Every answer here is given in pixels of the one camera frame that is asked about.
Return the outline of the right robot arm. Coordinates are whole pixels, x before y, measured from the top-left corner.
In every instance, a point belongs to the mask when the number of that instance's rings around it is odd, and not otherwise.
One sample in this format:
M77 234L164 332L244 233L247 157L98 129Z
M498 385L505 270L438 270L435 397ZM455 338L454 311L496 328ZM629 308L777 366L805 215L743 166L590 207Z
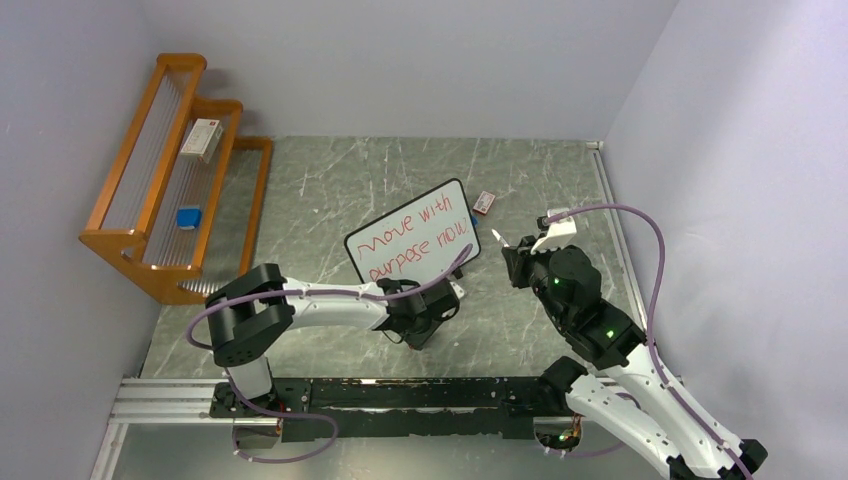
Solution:
M576 353L540 377L550 413L590 419L664 479L750 479L768 457L707 413L649 348L645 331L602 297L600 272L575 246L543 253L535 237L504 247L510 283L528 288Z

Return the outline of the white marker pen body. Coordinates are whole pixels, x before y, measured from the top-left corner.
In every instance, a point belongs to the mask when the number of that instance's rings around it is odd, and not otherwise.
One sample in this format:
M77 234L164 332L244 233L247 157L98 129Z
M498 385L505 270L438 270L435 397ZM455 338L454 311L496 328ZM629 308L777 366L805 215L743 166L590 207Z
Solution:
M501 235L501 234L500 234L497 230L492 229L492 230L491 230L491 233L492 233L492 235L494 236L494 238L495 238L495 239L496 239L496 240L500 243L500 245L501 245L502 247L504 247L504 248L508 248L508 247L509 247L509 243L508 243L508 241L507 241L507 240L506 240L506 239L505 239L505 238L504 238L504 237L503 237L503 236L502 236L502 235Z

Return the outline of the black framed whiteboard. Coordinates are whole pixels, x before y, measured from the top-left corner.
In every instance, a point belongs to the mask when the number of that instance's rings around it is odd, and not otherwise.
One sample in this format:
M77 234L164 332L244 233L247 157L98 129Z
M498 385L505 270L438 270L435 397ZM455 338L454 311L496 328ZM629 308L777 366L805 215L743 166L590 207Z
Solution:
M480 255L462 182L451 178L346 235L343 245L362 282L381 278L426 283Z

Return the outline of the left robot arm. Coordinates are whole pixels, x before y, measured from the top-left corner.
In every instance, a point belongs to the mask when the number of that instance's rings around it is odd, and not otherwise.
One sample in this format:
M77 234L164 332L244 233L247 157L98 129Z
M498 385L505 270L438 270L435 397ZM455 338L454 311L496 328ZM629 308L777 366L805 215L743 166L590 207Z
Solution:
M210 335L205 349L238 389L237 403L261 416L285 407L273 384L267 350L287 331L352 327L392 332L420 349L460 308L446 276L421 284L382 278L354 285L316 284L282 275L265 263L209 295L199 318Z

